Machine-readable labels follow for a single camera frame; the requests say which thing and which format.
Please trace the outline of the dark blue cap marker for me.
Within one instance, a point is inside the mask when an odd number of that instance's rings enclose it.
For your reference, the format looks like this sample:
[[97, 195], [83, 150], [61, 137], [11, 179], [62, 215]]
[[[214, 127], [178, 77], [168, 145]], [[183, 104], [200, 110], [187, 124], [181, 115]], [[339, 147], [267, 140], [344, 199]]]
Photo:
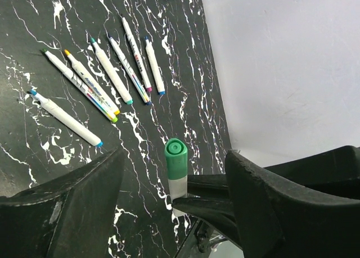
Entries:
[[157, 92], [159, 95], [162, 96], [165, 94], [165, 87], [164, 87], [163, 79], [161, 77], [158, 62], [155, 56], [155, 51], [153, 49], [152, 42], [148, 39], [148, 37], [145, 37], [145, 42], [146, 42], [145, 49], [146, 49], [148, 61], [150, 63], [151, 71], [154, 77], [154, 81], [156, 84]]

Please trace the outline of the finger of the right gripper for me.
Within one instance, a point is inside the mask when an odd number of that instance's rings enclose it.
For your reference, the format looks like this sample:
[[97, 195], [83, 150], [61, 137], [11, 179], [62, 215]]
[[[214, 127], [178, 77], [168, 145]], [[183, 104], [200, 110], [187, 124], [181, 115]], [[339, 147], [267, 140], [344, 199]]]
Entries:
[[242, 249], [239, 233], [240, 214], [245, 208], [239, 201], [222, 198], [177, 198], [174, 209], [195, 216], [214, 227], [238, 248]]
[[[342, 146], [265, 169], [315, 191], [359, 199], [358, 147]], [[228, 184], [224, 174], [189, 175], [187, 185], [189, 194], [228, 197]]]

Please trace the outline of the teal cap marker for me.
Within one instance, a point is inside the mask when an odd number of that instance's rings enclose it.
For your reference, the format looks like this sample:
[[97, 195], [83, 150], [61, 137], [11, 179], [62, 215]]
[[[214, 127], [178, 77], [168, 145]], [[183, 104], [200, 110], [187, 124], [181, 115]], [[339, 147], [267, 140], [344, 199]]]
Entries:
[[90, 37], [90, 43], [94, 48], [94, 52], [97, 59], [99, 60], [100, 64], [102, 65], [103, 69], [107, 73], [110, 80], [112, 81], [115, 89], [118, 91], [123, 101], [126, 104], [131, 105], [133, 103], [133, 99], [129, 91], [125, 87], [124, 83], [120, 79], [118, 73], [114, 69], [113, 65], [111, 64], [110, 60], [108, 59], [105, 51], [101, 49], [101, 47], [98, 45], [96, 40], [92, 37]]

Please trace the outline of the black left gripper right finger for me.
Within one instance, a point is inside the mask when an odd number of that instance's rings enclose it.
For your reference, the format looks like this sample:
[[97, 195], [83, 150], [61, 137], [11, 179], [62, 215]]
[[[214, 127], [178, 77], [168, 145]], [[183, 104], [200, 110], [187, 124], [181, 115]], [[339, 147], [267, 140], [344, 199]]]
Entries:
[[225, 164], [229, 196], [245, 206], [245, 257], [359, 256], [359, 199], [294, 183], [233, 150]]

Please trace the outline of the light blue cap marker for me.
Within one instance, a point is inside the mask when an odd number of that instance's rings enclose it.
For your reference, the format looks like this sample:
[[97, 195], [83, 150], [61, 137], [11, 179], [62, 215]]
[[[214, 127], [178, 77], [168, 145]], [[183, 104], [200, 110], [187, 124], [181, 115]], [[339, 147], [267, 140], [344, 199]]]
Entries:
[[144, 87], [142, 86], [140, 80], [138, 79], [138, 76], [136, 75], [136, 73], [134, 72], [133, 68], [131, 67], [130, 63], [128, 62], [126, 56], [124, 55], [123, 51], [120, 49], [119, 45], [117, 44], [117, 42], [115, 41], [115, 39], [110, 36], [107, 35], [110, 44], [113, 48], [113, 50], [115, 51], [120, 63], [123, 65], [124, 70], [126, 71], [126, 73], [128, 74], [128, 76], [130, 77], [132, 83], [134, 84], [138, 94], [141, 96], [143, 102], [146, 105], [151, 105], [151, 101], [150, 98], [148, 96], [148, 94], [146, 93]]

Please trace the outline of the purple cap marker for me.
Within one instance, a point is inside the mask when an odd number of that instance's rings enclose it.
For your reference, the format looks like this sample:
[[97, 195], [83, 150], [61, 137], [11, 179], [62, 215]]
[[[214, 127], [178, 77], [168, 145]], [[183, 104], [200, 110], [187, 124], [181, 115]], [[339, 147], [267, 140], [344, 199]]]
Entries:
[[123, 27], [124, 27], [128, 42], [129, 42], [129, 44], [131, 46], [131, 49], [133, 51], [134, 59], [136, 61], [138, 69], [140, 71], [140, 74], [141, 74], [141, 77], [142, 77], [142, 80], [143, 80], [143, 83], [144, 83], [144, 86], [145, 86], [145, 90], [147, 92], [151, 92], [152, 91], [152, 86], [151, 86], [147, 71], [145, 69], [141, 53], [140, 53], [140, 51], [138, 49], [138, 45], [137, 45], [137, 43], [135, 41], [135, 38], [133, 36], [133, 33], [132, 33], [132, 31], [131, 31], [131, 29], [129, 27], [129, 24], [128, 24], [127, 20], [125, 19], [125, 17], [121, 16], [121, 21], [122, 21], [122, 24], [123, 24]]

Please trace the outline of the yellow cap marker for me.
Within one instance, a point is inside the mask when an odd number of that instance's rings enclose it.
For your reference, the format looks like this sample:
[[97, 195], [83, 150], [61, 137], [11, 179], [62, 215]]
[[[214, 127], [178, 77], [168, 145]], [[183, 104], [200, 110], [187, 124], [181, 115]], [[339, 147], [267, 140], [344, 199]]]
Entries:
[[64, 50], [65, 55], [71, 62], [71, 67], [79, 75], [80, 78], [88, 85], [91, 90], [99, 97], [99, 99], [110, 109], [110, 111], [118, 115], [120, 110], [109, 95], [102, 89], [99, 83], [95, 80], [93, 75], [86, 69], [86, 67], [78, 61], [67, 49]]

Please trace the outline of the dark green cap marker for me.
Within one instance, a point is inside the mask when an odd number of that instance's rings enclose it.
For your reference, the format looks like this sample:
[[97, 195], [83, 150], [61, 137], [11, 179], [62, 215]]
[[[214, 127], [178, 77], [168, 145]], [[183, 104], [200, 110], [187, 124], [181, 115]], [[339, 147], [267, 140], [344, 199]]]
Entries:
[[171, 138], [164, 149], [171, 202], [187, 198], [188, 149], [178, 138]]

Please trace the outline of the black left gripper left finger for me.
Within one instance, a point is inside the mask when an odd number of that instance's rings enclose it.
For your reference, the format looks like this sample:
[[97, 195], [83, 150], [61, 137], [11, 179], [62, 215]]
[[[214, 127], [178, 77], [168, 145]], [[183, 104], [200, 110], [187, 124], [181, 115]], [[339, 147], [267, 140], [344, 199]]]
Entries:
[[117, 148], [12, 197], [1, 197], [1, 257], [106, 257], [124, 172]]

